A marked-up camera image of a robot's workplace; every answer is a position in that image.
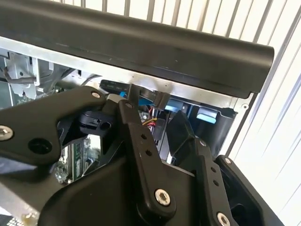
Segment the yellow wire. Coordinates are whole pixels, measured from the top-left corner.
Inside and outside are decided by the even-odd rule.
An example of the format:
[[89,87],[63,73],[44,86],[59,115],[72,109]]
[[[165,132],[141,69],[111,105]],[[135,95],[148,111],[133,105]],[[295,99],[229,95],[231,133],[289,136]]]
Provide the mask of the yellow wire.
[[152,121],[157,121],[157,118],[154,118],[154,119],[150,119],[150,120],[148,120],[148,121],[145,121],[144,123],[142,123],[142,125],[145,126],[145,125],[149,124],[149,123],[152,122]]

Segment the black cable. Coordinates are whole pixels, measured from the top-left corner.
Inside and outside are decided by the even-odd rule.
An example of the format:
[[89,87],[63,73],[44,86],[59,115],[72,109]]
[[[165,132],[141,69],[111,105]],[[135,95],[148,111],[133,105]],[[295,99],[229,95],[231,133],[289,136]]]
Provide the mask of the black cable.
[[64,71],[64,73],[61,76],[61,79],[66,78],[69,74],[71,74],[72,72],[74,72],[75,69],[74,68],[68,68],[66,71]]
[[102,77],[102,76],[98,75],[98,74],[93,74],[90,77],[88,77],[80,86],[85,86],[92,79],[94,79],[94,78],[100,78],[100,77]]
[[36,81],[35,77],[12,79],[8,73],[8,67],[5,67],[2,71],[5,79],[11,84],[32,84]]

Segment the black mounting arm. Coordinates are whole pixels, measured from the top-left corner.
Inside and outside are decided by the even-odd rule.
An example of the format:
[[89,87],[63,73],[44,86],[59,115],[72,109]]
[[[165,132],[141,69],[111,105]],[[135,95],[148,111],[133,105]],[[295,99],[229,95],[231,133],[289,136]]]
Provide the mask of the black mounting arm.
[[282,226],[234,163],[212,161],[182,112],[166,130],[180,168],[161,161],[135,104],[91,87],[0,111],[0,118],[0,176],[26,183],[47,180],[62,147],[88,134],[102,139],[104,166],[53,194],[39,226]]

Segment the red wire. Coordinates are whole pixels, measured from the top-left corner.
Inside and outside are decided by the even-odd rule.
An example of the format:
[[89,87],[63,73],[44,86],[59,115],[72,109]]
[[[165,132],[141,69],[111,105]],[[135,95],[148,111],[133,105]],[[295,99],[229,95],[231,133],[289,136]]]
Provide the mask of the red wire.
[[151,114],[153,107],[150,107],[149,114]]
[[156,126],[156,123],[150,122],[149,124],[146,124],[145,126]]

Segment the metal screw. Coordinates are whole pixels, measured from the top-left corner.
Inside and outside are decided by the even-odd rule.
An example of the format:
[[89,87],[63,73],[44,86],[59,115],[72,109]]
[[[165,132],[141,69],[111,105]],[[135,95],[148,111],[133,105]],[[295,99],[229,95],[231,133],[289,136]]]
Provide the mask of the metal screw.
[[129,108],[133,108],[133,106],[130,103],[126,103],[126,106]]
[[226,162],[227,164],[231,164],[231,161],[230,161],[230,159],[228,159],[228,158],[225,158],[225,162]]
[[170,204],[169,194],[163,189],[158,189],[155,191],[155,197],[158,203],[162,206],[168,206]]
[[0,126],[0,141],[9,140],[14,135],[13,130],[7,126]]
[[200,142],[200,144],[201,144],[202,146],[204,146],[204,147],[207,146],[206,143],[205,143],[203,140],[199,140],[199,142]]
[[100,95],[96,92],[92,92],[92,96],[96,97],[96,98],[100,98]]
[[247,109],[249,108],[249,105],[248,105],[248,104],[243,104],[243,105],[241,105],[241,107],[242,107],[243,109],[247,110]]
[[223,213],[217,213],[217,219],[222,226],[230,226],[229,219]]

